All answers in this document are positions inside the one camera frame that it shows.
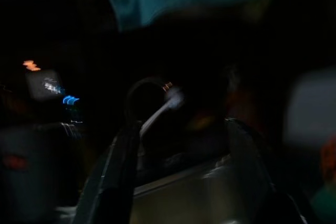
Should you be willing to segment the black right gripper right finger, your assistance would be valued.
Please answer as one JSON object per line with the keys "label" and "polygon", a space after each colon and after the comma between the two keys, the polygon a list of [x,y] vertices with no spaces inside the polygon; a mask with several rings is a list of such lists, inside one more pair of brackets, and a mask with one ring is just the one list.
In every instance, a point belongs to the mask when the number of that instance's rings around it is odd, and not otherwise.
{"label": "black right gripper right finger", "polygon": [[249,222],[308,223],[307,199],[263,138],[234,118],[225,126]]}

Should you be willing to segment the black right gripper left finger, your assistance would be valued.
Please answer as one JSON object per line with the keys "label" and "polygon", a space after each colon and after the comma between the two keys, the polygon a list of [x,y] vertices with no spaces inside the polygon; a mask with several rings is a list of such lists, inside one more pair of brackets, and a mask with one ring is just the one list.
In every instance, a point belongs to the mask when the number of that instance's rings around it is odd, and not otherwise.
{"label": "black right gripper left finger", "polygon": [[98,159],[81,193],[75,223],[129,223],[140,123],[125,126]]}

